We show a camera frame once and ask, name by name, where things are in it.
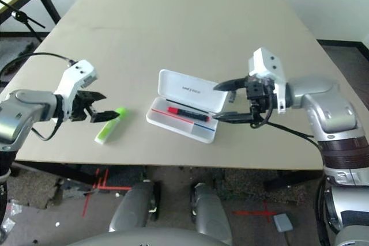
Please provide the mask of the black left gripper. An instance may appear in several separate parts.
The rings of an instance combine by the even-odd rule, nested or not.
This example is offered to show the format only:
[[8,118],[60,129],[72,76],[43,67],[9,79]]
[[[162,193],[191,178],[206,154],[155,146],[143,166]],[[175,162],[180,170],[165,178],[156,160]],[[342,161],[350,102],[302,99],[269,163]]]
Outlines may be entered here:
[[99,92],[78,90],[73,100],[71,121],[84,121],[86,119],[85,110],[89,113],[92,123],[108,122],[119,117],[120,114],[115,111],[96,112],[94,110],[92,103],[103,99],[106,99],[106,96]]

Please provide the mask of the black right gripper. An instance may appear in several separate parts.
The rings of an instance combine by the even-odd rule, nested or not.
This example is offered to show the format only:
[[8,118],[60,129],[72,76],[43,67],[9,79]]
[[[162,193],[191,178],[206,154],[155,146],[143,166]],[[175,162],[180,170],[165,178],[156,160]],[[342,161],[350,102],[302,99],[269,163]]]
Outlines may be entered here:
[[250,113],[222,112],[212,116],[213,119],[226,123],[250,123],[250,127],[262,127],[273,112],[274,81],[270,78],[238,78],[217,84],[215,91],[236,91],[246,87],[250,102]]

